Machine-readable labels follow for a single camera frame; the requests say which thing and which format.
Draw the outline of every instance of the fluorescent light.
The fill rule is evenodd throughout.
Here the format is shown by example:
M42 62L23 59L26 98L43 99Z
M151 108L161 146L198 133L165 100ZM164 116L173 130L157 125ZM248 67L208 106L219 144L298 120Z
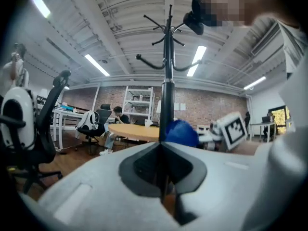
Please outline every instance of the fluorescent light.
M35 4L35 6L38 8L38 10L42 13L42 15L47 18L47 16L50 14L50 10L47 8L46 4L43 0L32 0Z
M205 51L206 51L206 47L205 47L205 46L198 46L198 49L197 49L197 51L196 51L196 55L195 55L194 58L193 58L192 64L194 64L195 62L197 62L197 61L199 61L199 60L202 60L202 57L203 57ZM195 66L193 66L193 67L191 67L191 68L189 69L189 71L188 71L188 73L187 73L187 76L188 76L188 77L192 77L192 76L193 76L193 74L195 73L195 71L196 71L198 65L199 65L199 64L197 64L197 65L195 65Z
M259 84L260 82L262 82L262 81L265 80L265 79L266 79L265 76L261 77L260 79L256 80L255 82L251 83L250 85L244 87L244 90L247 90L247 89L249 89L249 88L251 88L251 87L253 87L253 86Z
M106 70L104 70L102 66L100 66L89 54L85 55L85 58L87 58L87 60L92 63L98 70L100 70L105 76L110 76L110 74L108 74Z

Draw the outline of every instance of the white metal shelf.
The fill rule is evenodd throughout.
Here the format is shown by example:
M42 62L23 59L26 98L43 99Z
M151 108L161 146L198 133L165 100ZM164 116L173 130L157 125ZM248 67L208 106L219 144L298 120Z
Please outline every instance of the white metal shelf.
M125 100L125 102L127 102L127 103L129 103L133 106L150 107L150 101Z
M134 112L123 112L126 115L132 115L132 116L148 116L148 113L134 113Z
M150 89L150 90L128 89L127 91L130 92L130 94L133 95L133 96L142 95L143 97L150 97L151 92L153 90L152 89Z
M130 89L129 86L126 86L122 106L122 110L124 111L123 113L127 114L129 118L131 115L137 115L152 119L154 110L154 98L155 94L153 92L153 87L150 87L149 89Z

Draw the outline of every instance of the exposed brick wall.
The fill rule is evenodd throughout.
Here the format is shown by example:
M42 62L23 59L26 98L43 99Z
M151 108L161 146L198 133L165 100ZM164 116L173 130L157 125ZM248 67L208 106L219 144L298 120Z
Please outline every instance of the exposed brick wall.
M129 88L147 89L148 87L130 86ZM126 87L124 86L101 87L97 96L95 110L99 109L103 103L110 103L111 108L116 106L122 107L125 89ZM66 91L63 100L68 104L81 108L86 107L85 102L88 100L87 107L91 109L96 88L87 88L84 90ZM161 99L161 87L154 87L154 93L154 104L157 107L158 101ZM178 119L186 120L193 127L197 125L209 125L211 121L215 121L230 112L239 111L243 117L247 112L245 98L204 90L176 88L175 102L186 103L186 111L174 111L174 116ZM136 112L144 113L144 109L143 107L139 107L136 109ZM154 110L153 120L157 120L155 112L156 109ZM140 117L131 117L132 121L136 119L140 119Z

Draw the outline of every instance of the coat rack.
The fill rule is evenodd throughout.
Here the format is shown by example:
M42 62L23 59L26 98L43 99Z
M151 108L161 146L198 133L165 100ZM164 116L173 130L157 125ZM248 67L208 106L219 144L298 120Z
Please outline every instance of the coat rack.
M191 67L200 64L201 60L195 62L184 68L177 68L175 65L174 59L174 42L181 46L185 46L185 44L179 42L175 38L173 38L173 34L176 31L182 32L180 28L184 25L184 23L178 25L177 27L171 26L172 15L171 15L172 5L170 5L169 16L167 19L167 24L159 25L155 20L150 17L144 15L143 17L152 21L157 27L153 28L153 30L162 29L164 33L164 37L152 43L152 45L159 44L164 42L164 56L163 56L163 64L162 66L155 66L150 63L146 59L142 58L140 54L136 55L136 59L142 61L153 69L161 70L165 69L165 80L162 84L162 105L161 105L161 113L160 113L160 126L159 126L159 141L164 141L166 139L166 128L170 122L173 121L174 117L174 81L173 81L173 69L176 71L186 71Z

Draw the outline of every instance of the ceiling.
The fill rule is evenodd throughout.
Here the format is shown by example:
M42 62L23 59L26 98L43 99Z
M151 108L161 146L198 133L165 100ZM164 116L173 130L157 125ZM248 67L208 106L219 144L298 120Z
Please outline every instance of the ceiling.
M28 54L26 64L55 77L62 70L72 72L70 86L101 82L102 86L160 85L163 70L154 70L136 60L140 53L154 65L161 65L163 37L155 25L166 23L173 4L173 26L182 23L192 0L44 0L51 14L44 18L32 5L20 17L18 40ZM234 95L263 75L273 76L285 69L283 40L277 22L258 19L250 28L205 26L197 36L187 26L175 38L177 67L191 64L197 47L207 50L193 77L174 71L176 86L213 90ZM109 74L105 77L87 59L90 54Z

